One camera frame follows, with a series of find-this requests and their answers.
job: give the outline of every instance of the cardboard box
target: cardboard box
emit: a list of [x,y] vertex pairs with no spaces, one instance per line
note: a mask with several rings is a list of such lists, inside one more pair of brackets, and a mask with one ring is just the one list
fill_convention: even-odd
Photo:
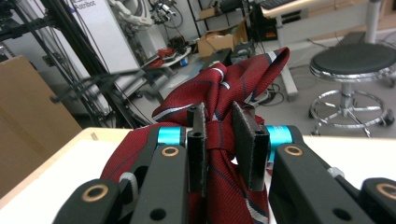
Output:
[[245,26],[245,17],[235,26],[225,29],[208,31],[198,40],[198,51],[201,58],[212,55],[213,51],[218,49],[234,49],[241,42],[248,41],[247,30]]
[[62,104],[50,101],[53,92],[26,58],[19,56],[0,63],[0,79],[3,197],[81,128]]
[[202,20],[202,19],[214,17],[216,16],[217,13],[218,11],[215,7],[206,8],[199,12],[199,18]]

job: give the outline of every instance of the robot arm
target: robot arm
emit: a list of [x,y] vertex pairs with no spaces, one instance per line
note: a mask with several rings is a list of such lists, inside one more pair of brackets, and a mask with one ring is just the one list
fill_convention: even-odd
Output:
[[150,27],[154,24],[153,20],[148,17],[138,17],[133,15],[130,9],[128,9],[121,1],[117,0],[107,0],[107,2],[114,7],[118,12],[120,17],[131,23],[133,26],[137,27]]
[[[123,4],[123,0],[107,0],[107,2],[114,7],[118,13],[119,16],[126,22],[132,24],[133,27],[136,28],[136,30],[139,30],[139,28],[149,28],[153,24],[162,24],[165,23],[166,21],[171,20],[170,15],[176,16],[176,13],[173,12],[170,7],[175,4],[175,1],[158,1],[155,4],[151,4],[154,10],[154,15],[152,17],[149,16],[148,9],[146,7],[145,2],[146,0],[134,0],[130,1],[129,5],[126,6]],[[141,15],[136,15],[136,11],[139,7],[140,8],[140,13]]]

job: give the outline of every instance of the white table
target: white table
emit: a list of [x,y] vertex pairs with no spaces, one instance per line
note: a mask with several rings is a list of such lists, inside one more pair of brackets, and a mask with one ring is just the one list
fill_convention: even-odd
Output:
[[[99,177],[129,131],[82,131],[0,200],[0,223],[51,223],[78,186]],[[396,179],[394,139],[305,136],[304,140],[356,188],[369,177]]]

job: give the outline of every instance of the red necktie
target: red necktie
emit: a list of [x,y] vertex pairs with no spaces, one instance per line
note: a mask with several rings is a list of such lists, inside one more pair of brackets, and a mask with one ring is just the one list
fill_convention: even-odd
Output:
[[[232,103],[248,103],[280,74],[290,55],[283,48],[225,67],[217,63],[174,89],[152,116],[159,123],[130,132],[109,159],[101,178],[118,181],[146,144],[153,126],[187,126],[186,109],[205,103],[209,169],[207,195],[190,194],[189,223],[268,223],[267,192],[247,190],[233,154]],[[263,124],[263,119],[256,117]]]

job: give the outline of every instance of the stool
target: stool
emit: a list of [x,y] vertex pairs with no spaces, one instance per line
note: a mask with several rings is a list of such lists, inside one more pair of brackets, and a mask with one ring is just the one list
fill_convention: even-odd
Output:
[[[390,125],[394,121],[393,113],[378,97],[355,91],[354,83],[367,82],[387,77],[396,71],[396,50],[374,44],[348,44],[325,50],[314,56],[310,64],[311,73],[326,80],[341,82],[341,90],[321,94],[312,103],[309,114],[315,119],[313,135],[320,135],[322,124],[344,129],[363,129],[370,137],[368,126],[373,124]],[[326,102],[329,97],[340,94],[339,105]],[[375,105],[357,106],[356,96],[369,99]],[[320,106],[324,110],[333,110],[329,116],[321,116]],[[361,119],[357,114],[367,117],[367,113],[376,113],[374,118]]]

